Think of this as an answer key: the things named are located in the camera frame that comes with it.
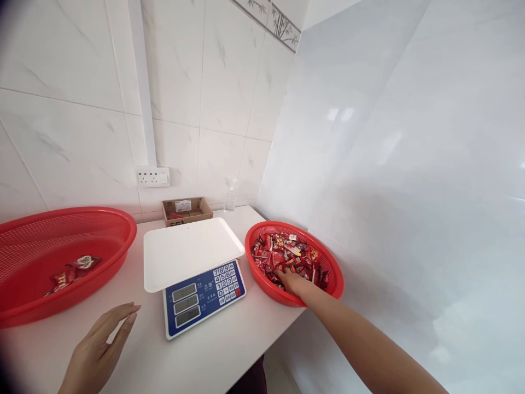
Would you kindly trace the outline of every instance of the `wall outlet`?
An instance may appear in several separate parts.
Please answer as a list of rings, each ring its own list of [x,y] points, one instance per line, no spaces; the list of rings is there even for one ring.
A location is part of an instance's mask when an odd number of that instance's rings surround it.
[[[170,185],[170,169],[167,167],[137,167],[137,183],[140,187],[167,187]]]

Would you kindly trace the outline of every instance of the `digital scale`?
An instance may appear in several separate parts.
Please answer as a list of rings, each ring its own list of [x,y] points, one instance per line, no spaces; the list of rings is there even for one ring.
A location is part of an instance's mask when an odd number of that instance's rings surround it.
[[[144,289],[162,290],[171,340],[246,295],[237,258],[244,247],[222,218],[144,235]]]
[[[246,295],[237,260],[164,289],[166,337],[175,338]]]

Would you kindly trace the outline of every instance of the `cardboard box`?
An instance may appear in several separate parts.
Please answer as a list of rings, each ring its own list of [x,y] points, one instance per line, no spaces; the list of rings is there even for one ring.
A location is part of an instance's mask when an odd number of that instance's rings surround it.
[[[213,211],[204,197],[165,200],[162,202],[166,227],[198,222],[213,217]],[[170,213],[184,216],[180,219],[168,219]]]

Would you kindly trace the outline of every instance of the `human hand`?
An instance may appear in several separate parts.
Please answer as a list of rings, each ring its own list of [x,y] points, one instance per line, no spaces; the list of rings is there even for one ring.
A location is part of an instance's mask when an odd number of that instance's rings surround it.
[[[284,288],[286,291],[294,296],[301,297],[301,292],[305,287],[308,287],[308,284],[312,284],[312,282],[307,281],[299,274],[294,274],[292,271],[288,268],[284,268],[284,272],[276,269],[274,272],[279,279],[281,279],[281,282],[283,282]]]
[[[119,360],[140,305],[133,302],[119,305],[104,313],[75,347],[59,394],[97,394],[107,383]],[[115,339],[109,335],[122,319],[126,319]]]

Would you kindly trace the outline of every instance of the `red mesh basket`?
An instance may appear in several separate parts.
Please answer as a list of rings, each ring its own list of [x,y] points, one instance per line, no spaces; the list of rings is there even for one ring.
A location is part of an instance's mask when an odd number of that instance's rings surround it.
[[[125,212],[105,207],[68,208],[0,224],[0,326],[31,323],[70,308],[104,286],[122,266],[137,234]],[[89,273],[66,288],[54,275],[90,255]]]
[[[255,260],[252,257],[252,246],[259,235],[281,232],[295,234],[301,242],[306,242],[307,244],[321,252],[323,256],[320,260],[321,267],[323,271],[328,271],[328,275],[330,278],[330,282],[328,283],[326,292],[331,296],[340,299],[345,288],[345,281],[343,280],[343,274],[341,273],[341,269],[335,261],[335,258],[324,247],[324,245],[321,244],[321,242],[317,238],[301,230],[300,228],[282,222],[257,223],[248,230],[246,238],[244,239],[244,249],[246,250],[246,256],[248,257],[248,261],[250,262],[250,271],[252,272],[253,278],[255,279],[259,287],[262,289],[262,291],[264,291],[273,300],[283,305],[295,307],[306,306],[305,303],[299,297],[291,295],[274,285],[261,272],[261,270],[257,268],[257,266],[255,265]]]

